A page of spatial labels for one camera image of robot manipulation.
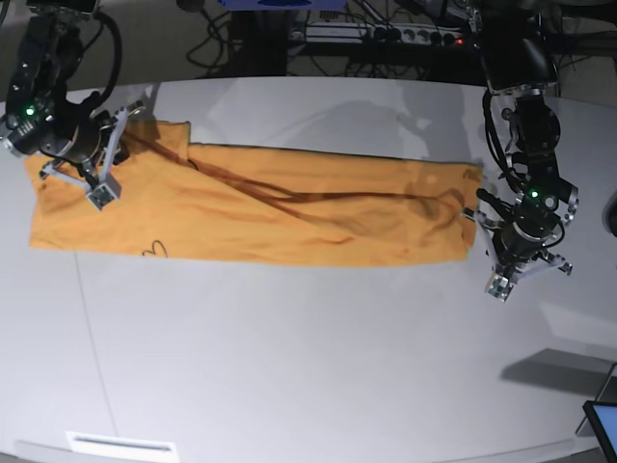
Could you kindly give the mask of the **orange yellow T-shirt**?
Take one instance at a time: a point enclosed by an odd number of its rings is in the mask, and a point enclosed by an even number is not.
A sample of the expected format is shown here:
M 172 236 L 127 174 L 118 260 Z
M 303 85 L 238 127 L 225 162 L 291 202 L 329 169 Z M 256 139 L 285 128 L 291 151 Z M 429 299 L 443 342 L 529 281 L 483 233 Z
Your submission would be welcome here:
M 121 197 L 102 209 L 25 160 L 32 247 L 378 267 L 463 260 L 473 244 L 477 165 L 198 144 L 187 123 L 134 122 L 122 140 Z

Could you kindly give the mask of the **grey tablet stand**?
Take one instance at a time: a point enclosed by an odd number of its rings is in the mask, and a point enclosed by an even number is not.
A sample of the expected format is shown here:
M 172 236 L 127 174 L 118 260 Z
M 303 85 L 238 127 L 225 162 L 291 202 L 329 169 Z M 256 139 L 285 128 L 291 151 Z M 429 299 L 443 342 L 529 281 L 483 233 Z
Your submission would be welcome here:
M 596 435 L 595 422 L 599 420 L 596 406 L 616 406 L 616 364 L 613 363 L 605 375 L 602 385 L 596 396 L 583 405 L 583 420 L 577 427 L 577 437 L 592 437 Z

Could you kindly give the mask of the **tablet screen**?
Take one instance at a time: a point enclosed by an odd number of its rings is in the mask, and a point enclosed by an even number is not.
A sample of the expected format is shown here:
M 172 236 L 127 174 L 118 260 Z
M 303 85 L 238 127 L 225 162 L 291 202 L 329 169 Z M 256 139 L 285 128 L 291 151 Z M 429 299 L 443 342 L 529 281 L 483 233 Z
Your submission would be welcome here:
M 616 463 L 616 406 L 600 405 L 594 410 L 599 418 L 595 422 L 597 441 L 606 461 Z

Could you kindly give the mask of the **white power strip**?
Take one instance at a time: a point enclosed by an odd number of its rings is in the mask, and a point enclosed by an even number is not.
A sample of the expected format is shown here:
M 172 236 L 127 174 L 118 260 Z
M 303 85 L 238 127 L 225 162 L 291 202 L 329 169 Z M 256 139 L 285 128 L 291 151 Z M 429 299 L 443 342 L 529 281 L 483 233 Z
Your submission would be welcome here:
M 394 43 L 414 46 L 463 47 L 468 40 L 458 28 L 416 23 L 310 22 L 296 25 L 288 39 L 297 43 L 369 44 Z

